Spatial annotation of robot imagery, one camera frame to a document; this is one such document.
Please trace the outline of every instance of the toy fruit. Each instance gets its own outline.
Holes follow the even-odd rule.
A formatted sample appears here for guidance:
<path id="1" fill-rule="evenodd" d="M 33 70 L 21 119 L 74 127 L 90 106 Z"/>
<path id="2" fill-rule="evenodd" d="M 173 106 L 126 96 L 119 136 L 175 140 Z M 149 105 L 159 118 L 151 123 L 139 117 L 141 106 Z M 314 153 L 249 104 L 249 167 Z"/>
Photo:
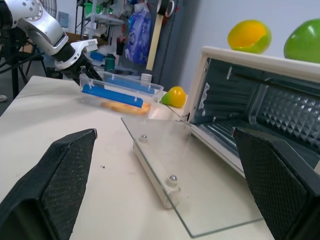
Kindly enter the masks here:
<path id="1" fill-rule="evenodd" d="M 270 29 L 258 20 L 242 21 L 235 25 L 228 35 L 231 49 L 253 54 L 262 54 L 271 41 Z"/>
<path id="2" fill-rule="evenodd" d="M 161 102 L 175 108 L 182 108 L 185 105 L 186 100 L 187 94 L 182 87 L 174 86 L 162 97 Z"/>
<path id="3" fill-rule="evenodd" d="M 284 45 L 284 57 L 320 63 L 320 18 L 301 24 Z"/>

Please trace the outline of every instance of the yellow-green fruit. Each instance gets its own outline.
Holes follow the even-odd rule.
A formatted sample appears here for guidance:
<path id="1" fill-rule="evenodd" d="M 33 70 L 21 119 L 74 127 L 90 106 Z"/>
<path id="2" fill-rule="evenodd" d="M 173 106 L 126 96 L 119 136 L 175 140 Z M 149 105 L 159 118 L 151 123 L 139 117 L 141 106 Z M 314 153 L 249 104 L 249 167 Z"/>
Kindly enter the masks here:
<path id="1" fill-rule="evenodd" d="M 175 108 L 182 108 L 185 105 L 186 100 L 187 94 L 182 87 L 174 86 L 162 97 L 161 102 Z"/>
<path id="2" fill-rule="evenodd" d="M 270 29 L 258 20 L 245 20 L 235 25 L 228 35 L 231 49 L 262 54 L 272 41 Z"/>

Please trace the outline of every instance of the fan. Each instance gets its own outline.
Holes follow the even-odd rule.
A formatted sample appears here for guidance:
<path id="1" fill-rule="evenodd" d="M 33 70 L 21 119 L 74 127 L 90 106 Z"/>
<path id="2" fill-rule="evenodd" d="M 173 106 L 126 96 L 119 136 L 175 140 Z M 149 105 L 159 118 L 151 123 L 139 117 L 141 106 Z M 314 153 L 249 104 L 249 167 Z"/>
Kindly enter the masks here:
<path id="1" fill-rule="evenodd" d="M 44 9 L 50 14 L 53 18 L 57 16 L 57 0 L 40 0 Z"/>

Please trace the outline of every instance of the metal bolt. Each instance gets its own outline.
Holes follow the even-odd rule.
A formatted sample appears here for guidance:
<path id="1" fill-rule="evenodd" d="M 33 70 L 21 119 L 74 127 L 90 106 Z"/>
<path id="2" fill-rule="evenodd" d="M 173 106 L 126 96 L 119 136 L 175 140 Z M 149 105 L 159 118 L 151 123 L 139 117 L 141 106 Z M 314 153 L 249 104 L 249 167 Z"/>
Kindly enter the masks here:
<path id="1" fill-rule="evenodd" d="M 178 181 L 178 178 L 177 178 L 177 176 L 175 176 L 175 175 L 171 175 L 171 176 L 169 177 L 169 179 L 170 179 L 171 181 L 174 181 L 174 182 Z"/>

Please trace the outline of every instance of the glass panel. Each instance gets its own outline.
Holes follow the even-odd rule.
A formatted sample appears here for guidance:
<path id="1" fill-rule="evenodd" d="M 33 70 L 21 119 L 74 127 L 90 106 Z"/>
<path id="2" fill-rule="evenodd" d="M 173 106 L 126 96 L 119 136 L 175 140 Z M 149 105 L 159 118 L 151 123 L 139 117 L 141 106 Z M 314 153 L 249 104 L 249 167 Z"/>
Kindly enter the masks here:
<path id="1" fill-rule="evenodd" d="M 246 180 L 193 136 L 186 124 L 122 120 L 192 238 L 262 220 Z M 168 193 L 172 175 L 180 187 L 176 206 Z"/>

